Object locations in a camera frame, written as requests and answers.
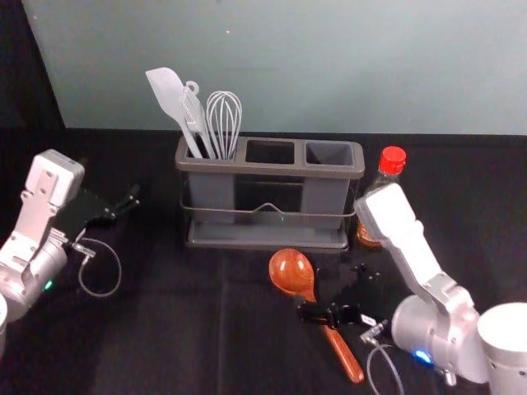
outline white kitchen utensil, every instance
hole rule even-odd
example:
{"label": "white kitchen utensil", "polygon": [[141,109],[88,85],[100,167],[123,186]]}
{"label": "white kitchen utensil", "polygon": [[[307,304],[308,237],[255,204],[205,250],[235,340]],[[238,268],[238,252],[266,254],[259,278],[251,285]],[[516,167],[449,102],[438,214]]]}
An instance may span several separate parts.
{"label": "white kitchen utensil", "polygon": [[231,159],[234,155],[240,134],[241,115],[241,102],[234,93],[216,91],[208,97],[208,132],[211,138],[218,138],[218,156],[222,159]]}
{"label": "white kitchen utensil", "polygon": [[184,117],[190,132],[199,134],[208,157],[216,159],[216,153],[211,145],[208,135],[207,123],[205,122],[205,110],[198,99],[199,86],[194,81],[187,81],[180,97],[180,106],[184,111]]}
{"label": "white kitchen utensil", "polygon": [[179,124],[193,157],[203,158],[192,133],[189,131],[184,111],[180,107],[180,97],[184,89],[183,82],[181,82],[174,70],[168,67],[148,70],[146,74],[159,106],[165,111],[165,114]]}

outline blue led light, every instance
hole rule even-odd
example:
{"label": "blue led light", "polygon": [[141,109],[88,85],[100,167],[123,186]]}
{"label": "blue led light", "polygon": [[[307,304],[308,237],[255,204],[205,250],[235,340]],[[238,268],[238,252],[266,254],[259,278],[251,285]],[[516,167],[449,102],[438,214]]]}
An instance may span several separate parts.
{"label": "blue led light", "polygon": [[431,360],[430,354],[428,354],[426,351],[417,350],[413,353],[413,356],[415,356],[418,360],[420,360],[426,365],[434,365],[434,362]]}

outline wooden spoon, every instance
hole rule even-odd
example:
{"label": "wooden spoon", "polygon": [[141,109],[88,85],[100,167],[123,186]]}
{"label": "wooden spoon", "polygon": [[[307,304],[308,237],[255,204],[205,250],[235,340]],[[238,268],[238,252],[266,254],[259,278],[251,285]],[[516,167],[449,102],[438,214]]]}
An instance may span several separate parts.
{"label": "wooden spoon", "polygon": [[[269,261],[269,276],[284,293],[300,295],[309,302],[316,302],[315,273],[303,253],[295,249],[283,249],[275,253]],[[325,325],[322,328],[349,379],[354,383],[363,381],[364,372],[340,333]]]}

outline cable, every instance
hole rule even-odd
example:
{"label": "cable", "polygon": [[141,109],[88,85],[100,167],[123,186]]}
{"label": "cable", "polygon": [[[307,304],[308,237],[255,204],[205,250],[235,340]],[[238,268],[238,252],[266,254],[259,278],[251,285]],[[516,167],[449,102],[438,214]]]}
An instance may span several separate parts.
{"label": "cable", "polygon": [[404,395],[404,388],[403,388],[403,382],[401,381],[401,376],[399,376],[399,372],[397,371],[397,368],[394,365],[394,362],[389,357],[388,353],[384,350],[385,348],[392,347],[390,344],[383,344],[379,345],[377,344],[373,350],[371,350],[370,354],[368,355],[368,360],[366,361],[366,372],[368,375],[368,381],[370,382],[371,389],[373,389],[373,392],[375,395],[380,395],[380,392],[377,391],[377,387],[375,384],[373,384],[373,379],[371,378],[371,359],[373,358],[373,355],[380,351],[384,358],[386,359],[386,362],[388,362],[389,367],[392,369],[392,373],[394,374],[395,381],[397,382],[397,387],[399,388],[399,394]]}
{"label": "cable", "polygon": [[121,277],[123,275],[123,267],[121,265],[121,260],[119,259],[119,255],[117,255],[117,253],[114,251],[114,249],[112,249],[107,243],[105,243],[103,241],[100,241],[100,240],[97,240],[97,239],[90,239],[88,237],[83,237],[83,238],[81,238],[81,240],[90,241],[92,243],[100,244],[100,245],[106,247],[114,255],[115,261],[117,262],[117,268],[119,269],[119,274],[118,274],[118,277],[117,277],[117,283],[115,284],[114,288],[112,288],[110,291],[105,292],[103,294],[97,294],[97,293],[93,292],[92,290],[89,290],[88,287],[84,284],[84,281],[82,280],[82,273],[84,272],[84,267],[88,263],[88,259],[85,259],[84,261],[82,261],[81,267],[79,268],[79,274],[78,274],[79,284],[81,285],[81,288],[88,295],[93,296],[95,298],[107,298],[109,296],[112,296],[119,289],[119,286],[121,285]]}

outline spoon bowl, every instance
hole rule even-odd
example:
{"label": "spoon bowl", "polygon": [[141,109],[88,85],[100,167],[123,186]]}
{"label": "spoon bowl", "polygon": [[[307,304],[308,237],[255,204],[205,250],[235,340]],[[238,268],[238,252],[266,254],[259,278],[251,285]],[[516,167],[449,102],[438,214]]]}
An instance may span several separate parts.
{"label": "spoon bowl", "polygon": [[301,295],[315,301],[315,272],[309,259],[295,249],[282,249],[269,260],[269,276],[273,284],[288,295]]}

